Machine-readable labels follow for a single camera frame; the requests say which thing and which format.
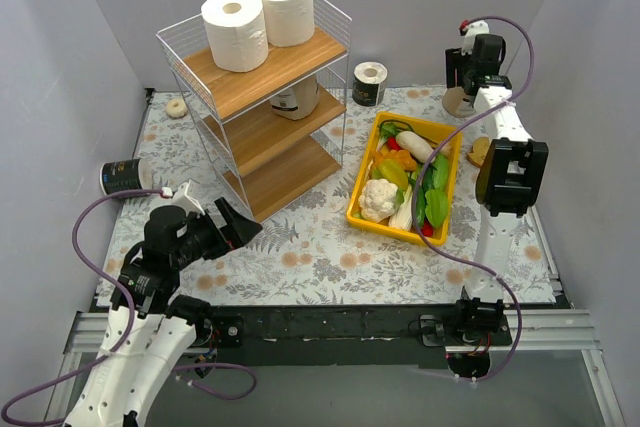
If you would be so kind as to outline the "brown printed paper roll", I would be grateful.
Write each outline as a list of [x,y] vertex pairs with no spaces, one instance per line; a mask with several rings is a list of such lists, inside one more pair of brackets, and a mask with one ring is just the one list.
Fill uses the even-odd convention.
[[301,120],[309,116],[319,101],[319,84],[315,75],[301,80],[269,99],[274,113],[289,120]]

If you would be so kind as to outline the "white paper towel roll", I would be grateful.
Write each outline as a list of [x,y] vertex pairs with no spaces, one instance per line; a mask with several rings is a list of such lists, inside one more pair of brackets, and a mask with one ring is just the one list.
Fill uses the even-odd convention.
[[271,45],[297,46],[314,35],[314,0],[262,0],[262,4]]
[[219,68],[244,73],[266,61],[269,48],[261,0],[206,0],[201,15]]

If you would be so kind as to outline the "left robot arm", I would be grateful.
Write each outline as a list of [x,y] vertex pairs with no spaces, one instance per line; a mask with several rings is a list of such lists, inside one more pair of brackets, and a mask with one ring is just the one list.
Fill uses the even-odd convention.
[[164,382],[191,346],[241,343],[240,318],[217,316],[202,300],[180,295],[181,272],[215,260],[253,240],[262,227],[223,198],[224,225],[185,195],[154,208],[143,239],[126,254],[111,296],[98,365],[88,374],[66,426],[141,426]]

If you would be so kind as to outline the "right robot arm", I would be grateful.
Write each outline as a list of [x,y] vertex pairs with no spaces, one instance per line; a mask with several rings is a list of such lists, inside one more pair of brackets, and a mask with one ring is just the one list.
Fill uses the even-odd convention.
[[513,236],[540,191],[549,155],[546,143],[535,141],[516,111],[509,79],[499,74],[506,41],[490,33],[474,34],[460,49],[445,52],[447,85],[463,90],[462,100],[477,114],[489,139],[476,180],[480,234],[475,268],[455,304],[454,336],[464,344],[488,344],[506,329],[503,320],[506,272]]

